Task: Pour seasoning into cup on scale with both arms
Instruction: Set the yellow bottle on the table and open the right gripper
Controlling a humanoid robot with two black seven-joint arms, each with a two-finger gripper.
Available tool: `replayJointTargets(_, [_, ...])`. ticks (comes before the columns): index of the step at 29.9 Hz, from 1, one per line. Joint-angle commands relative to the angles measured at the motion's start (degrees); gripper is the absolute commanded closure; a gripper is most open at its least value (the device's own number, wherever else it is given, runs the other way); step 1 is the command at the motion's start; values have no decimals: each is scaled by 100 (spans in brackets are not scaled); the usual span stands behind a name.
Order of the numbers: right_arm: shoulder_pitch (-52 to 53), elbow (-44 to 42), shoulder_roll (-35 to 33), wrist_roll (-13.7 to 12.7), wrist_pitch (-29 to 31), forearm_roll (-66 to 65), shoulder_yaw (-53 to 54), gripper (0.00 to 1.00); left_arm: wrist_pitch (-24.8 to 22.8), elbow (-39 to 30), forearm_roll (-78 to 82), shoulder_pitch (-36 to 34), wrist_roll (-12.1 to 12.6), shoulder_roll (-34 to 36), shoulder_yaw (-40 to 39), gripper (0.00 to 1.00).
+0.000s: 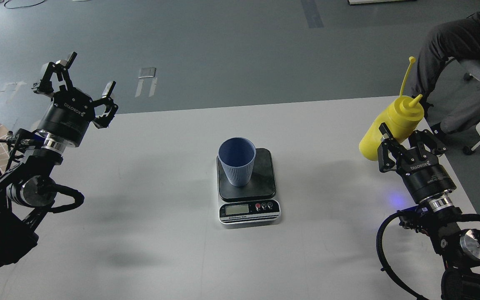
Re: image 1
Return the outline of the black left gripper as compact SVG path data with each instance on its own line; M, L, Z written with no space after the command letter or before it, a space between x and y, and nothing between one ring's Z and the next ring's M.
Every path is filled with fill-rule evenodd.
M72 52L65 60L44 64L40 81L32 86L33 93L48 96L52 100L51 106L38 125L38 132L42 136L48 133L56 135L69 142L73 148L80 146L91 121L97 129L107 128L119 108L112 96L115 80L107 83L98 100L92 101L89 95L75 91L69 77L69 68L77 55L76 52ZM57 92L53 89L51 81L54 74L58 82L62 83ZM104 106L105 110L101 116L95 117L94 108L99 106Z

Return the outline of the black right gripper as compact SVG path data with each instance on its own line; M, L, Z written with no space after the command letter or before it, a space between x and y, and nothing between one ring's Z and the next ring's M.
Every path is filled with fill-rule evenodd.
M415 204L450 193L457 187L436 156L447 151L445 144L429 130L415 130L408 137L411 150L404 148L388 125L379 126L381 142L377 148L379 171L396 171Z

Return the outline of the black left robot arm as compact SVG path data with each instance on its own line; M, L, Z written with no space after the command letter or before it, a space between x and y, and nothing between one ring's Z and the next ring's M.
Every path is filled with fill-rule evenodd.
M84 203L84 195L57 184L50 174L63 161L66 148L80 146L88 126L107 128L118 111L109 82L98 100L74 87L69 76L77 53L46 63L33 91L48 96L51 104L34 131L9 132L5 144L9 158L0 170L0 267L17 263L38 245L35 230L48 213L62 213Z

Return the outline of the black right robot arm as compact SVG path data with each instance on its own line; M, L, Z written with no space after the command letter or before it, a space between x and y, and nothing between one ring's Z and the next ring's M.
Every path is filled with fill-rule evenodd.
M402 228L429 237L435 253L441 256L445 268L441 298L480 300L480 215L462 213L449 198L456 186L438 159L446 147L428 130L411 133L408 149L395 139L385 123L379 131L382 135L377 149L380 171L395 171L400 175L415 202L414 207L387 217L377 232L376 251L381 271L417 300L424 299L396 275L385 258L385 229L392 220L399 219Z

